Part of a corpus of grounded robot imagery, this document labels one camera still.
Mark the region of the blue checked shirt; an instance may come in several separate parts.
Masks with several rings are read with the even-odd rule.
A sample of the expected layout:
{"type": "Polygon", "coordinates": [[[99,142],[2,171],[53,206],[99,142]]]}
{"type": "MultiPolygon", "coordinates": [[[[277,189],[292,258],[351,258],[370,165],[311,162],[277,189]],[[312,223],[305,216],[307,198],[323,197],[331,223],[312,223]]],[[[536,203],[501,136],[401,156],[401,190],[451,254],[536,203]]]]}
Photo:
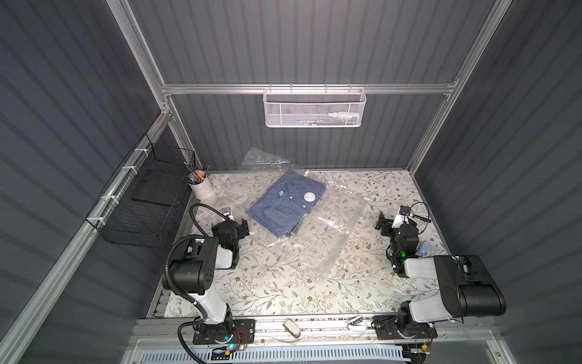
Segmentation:
{"type": "Polygon", "coordinates": [[[277,238],[286,238],[326,190],[326,184],[289,170],[247,210],[247,215],[277,238]]]}

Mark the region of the clear plastic vacuum bag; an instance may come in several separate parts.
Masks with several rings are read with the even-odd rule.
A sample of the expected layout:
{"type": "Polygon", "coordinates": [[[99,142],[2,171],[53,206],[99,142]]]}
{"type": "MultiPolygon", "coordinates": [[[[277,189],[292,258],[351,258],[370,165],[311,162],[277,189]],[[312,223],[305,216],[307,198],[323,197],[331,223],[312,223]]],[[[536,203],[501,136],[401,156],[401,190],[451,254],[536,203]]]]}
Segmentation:
{"type": "Polygon", "coordinates": [[[365,198],[321,172],[255,147],[239,165],[247,174],[245,213],[274,253],[290,256],[306,278],[322,281],[364,212],[365,198]]]}

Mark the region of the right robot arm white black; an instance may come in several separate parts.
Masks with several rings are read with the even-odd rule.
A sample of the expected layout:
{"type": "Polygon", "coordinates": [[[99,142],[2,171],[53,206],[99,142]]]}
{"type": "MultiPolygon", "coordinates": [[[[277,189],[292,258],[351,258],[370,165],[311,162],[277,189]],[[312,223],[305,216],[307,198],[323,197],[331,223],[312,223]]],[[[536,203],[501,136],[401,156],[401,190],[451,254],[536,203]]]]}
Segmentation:
{"type": "Polygon", "coordinates": [[[478,256],[421,255],[416,221],[428,224],[430,219],[411,209],[401,206],[393,219],[380,213],[374,228],[389,239],[386,257],[393,272],[401,278],[435,283],[437,293],[401,303],[396,317],[388,320],[396,332],[405,338],[418,332],[432,336],[431,329],[437,322],[505,314],[506,299],[478,256]]]}

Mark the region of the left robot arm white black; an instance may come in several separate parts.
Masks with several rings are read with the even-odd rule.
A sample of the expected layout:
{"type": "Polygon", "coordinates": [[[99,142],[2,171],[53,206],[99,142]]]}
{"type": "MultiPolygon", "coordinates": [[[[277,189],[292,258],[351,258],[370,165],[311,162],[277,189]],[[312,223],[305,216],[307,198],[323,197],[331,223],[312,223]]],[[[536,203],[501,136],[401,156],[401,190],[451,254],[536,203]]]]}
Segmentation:
{"type": "Polygon", "coordinates": [[[196,323],[223,325],[231,320],[232,313],[213,287],[215,272],[236,268],[239,243],[249,236],[249,224],[244,218],[234,220],[228,208],[217,210],[204,203],[192,204],[189,217],[198,232],[179,238],[170,248],[165,259],[162,287],[198,310],[196,323]],[[219,217],[210,233],[196,220],[199,209],[207,209],[219,217]]]}

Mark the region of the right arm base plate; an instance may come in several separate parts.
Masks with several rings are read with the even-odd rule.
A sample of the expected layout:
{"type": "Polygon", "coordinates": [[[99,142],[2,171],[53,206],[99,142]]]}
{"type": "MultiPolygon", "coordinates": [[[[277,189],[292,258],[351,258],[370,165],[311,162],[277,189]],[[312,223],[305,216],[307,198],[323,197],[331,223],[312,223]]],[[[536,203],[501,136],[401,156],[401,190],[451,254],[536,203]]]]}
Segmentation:
{"type": "Polygon", "coordinates": [[[428,339],[432,341],[438,337],[434,326],[428,323],[405,323],[396,315],[376,315],[372,318],[371,328],[379,340],[397,339],[428,339]]]}

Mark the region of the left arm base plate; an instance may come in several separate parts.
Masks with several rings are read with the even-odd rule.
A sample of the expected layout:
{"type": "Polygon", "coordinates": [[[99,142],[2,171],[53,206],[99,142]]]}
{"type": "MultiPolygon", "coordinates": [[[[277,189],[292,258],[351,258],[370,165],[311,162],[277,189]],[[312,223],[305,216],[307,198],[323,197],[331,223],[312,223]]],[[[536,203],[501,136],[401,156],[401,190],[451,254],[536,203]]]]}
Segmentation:
{"type": "Polygon", "coordinates": [[[235,319],[221,324],[202,324],[195,329],[194,345],[252,344],[256,333],[256,320],[235,319]]]}

